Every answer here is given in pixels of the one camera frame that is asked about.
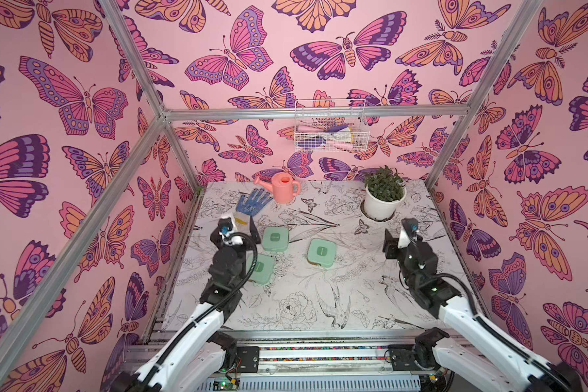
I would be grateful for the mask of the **green clipper case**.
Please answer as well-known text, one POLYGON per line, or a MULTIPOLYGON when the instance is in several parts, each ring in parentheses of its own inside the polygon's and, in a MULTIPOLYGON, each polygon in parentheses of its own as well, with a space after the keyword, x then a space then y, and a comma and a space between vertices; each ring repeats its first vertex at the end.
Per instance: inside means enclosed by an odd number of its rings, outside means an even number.
POLYGON ((273 256, 259 254, 249 281, 260 285, 268 284, 274 274, 274 263, 275 258, 273 256))

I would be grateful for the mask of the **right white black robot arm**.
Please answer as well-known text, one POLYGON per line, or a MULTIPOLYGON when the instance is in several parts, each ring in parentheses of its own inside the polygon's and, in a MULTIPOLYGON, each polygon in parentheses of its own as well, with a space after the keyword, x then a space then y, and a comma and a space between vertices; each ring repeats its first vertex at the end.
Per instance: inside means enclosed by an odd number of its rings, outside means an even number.
POLYGON ((520 344, 477 309, 458 277, 437 270, 438 256, 420 235, 417 220, 404 218, 399 235, 384 232, 382 251, 397 261, 400 282, 419 307, 460 334, 477 350, 467 351, 441 328, 426 329, 413 348, 389 349, 393 365, 448 370, 482 391, 580 391, 581 378, 564 362, 549 360, 520 344))

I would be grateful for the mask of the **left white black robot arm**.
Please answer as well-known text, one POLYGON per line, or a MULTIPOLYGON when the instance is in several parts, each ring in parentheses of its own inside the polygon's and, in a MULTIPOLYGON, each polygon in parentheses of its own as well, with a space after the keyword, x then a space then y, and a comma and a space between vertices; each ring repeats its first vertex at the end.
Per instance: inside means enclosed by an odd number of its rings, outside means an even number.
POLYGON ((220 218, 210 240, 217 251, 194 313, 151 360, 135 372, 121 372, 108 391, 195 391, 214 372, 232 366, 236 340, 220 329, 237 309, 259 252, 231 214, 220 218))

